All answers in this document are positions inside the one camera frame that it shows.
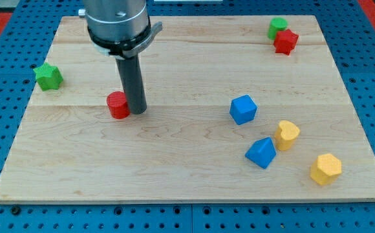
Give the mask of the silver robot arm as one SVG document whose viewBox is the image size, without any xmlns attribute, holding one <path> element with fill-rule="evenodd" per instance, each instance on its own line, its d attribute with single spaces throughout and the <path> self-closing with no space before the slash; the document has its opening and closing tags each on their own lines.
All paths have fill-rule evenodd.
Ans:
<svg viewBox="0 0 375 233">
<path fill-rule="evenodd" d="M 126 60 L 148 48 L 163 29 L 151 23 L 146 0 L 83 0 L 91 41 L 107 56 Z"/>
</svg>

